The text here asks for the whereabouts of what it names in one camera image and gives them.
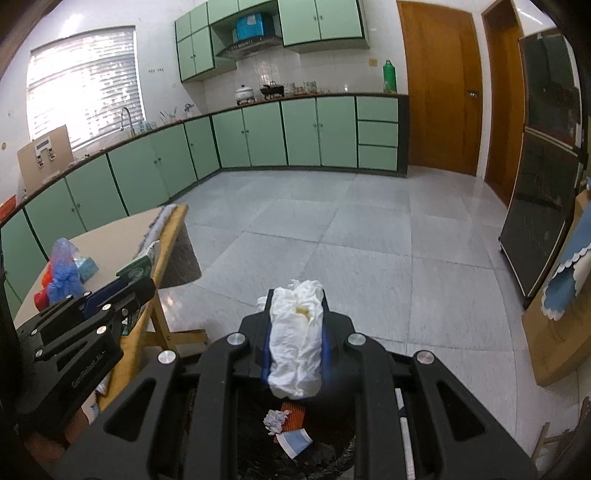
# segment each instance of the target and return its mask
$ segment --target window blinds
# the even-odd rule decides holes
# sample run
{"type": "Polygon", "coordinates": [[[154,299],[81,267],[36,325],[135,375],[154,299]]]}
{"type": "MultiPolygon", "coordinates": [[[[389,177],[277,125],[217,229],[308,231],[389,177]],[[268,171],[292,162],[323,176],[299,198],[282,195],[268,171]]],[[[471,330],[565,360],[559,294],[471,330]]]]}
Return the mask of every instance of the window blinds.
{"type": "Polygon", "coordinates": [[[134,27],[87,32],[31,52],[27,119],[32,140],[66,124],[72,148],[79,147],[118,130],[124,106],[132,122],[144,119],[134,27]]]}

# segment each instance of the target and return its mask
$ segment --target green bottle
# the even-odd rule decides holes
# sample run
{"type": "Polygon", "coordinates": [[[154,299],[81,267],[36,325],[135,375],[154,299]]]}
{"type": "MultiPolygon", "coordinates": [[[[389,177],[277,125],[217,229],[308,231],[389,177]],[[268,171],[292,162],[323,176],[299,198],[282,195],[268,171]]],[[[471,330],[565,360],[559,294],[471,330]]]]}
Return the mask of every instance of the green bottle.
{"type": "Polygon", "coordinates": [[[384,93],[396,93],[396,69],[389,60],[384,64],[384,93]]]}

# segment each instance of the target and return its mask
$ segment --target white wall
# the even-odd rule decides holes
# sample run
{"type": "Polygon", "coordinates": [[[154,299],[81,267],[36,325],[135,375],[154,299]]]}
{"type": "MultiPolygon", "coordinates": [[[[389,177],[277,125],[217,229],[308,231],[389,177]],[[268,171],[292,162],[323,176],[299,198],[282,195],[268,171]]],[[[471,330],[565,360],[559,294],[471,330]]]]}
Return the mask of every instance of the white wall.
{"type": "MultiPolygon", "coordinates": [[[[482,11],[492,0],[425,0],[474,14],[483,70],[483,121],[478,175],[483,176],[491,130],[491,76],[482,11]]],[[[514,0],[526,34],[553,26],[530,0],[514,0]]],[[[373,92],[382,90],[382,66],[390,59],[397,71],[398,91],[408,93],[400,16],[395,0],[363,0],[370,50],[336,50],[299,55],[281,47],[238,62],[235,72],[205,82],[182,85],[178,78],[174,20],[203,0],[63,0],[34,28],[0,80],[0,201],[16,193],[20,170],[17,151],[30,141],[26,113],[26,77],[30,51],[58,38],[97,28],[135,25],[139,82],[148,120],[159,111],[179,110],[195,103],[202,113],[231,106],[241,84],[260,86],[315,80],[321,90],[373,92]],[[370,67],[370,58],[378,67],[370,67]]]]}

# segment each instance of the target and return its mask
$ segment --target tile floor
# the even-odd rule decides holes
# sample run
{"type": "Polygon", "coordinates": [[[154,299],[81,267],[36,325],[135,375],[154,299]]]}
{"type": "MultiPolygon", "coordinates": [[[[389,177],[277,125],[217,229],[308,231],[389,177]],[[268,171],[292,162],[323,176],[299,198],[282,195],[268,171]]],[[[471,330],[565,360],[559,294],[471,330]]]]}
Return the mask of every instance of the tile floor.
{"type": "Polygon", "coordinates": [[[203,277],[161,293],[172,330],[213,339],[269,288],[320,280],[332,310],[391,351],[429,348],[531,453],[542,425],[576,424],[576,374],[536,386],[498,235],[506,209],[474,177],[220,173],[185,194],[203,277]]]}

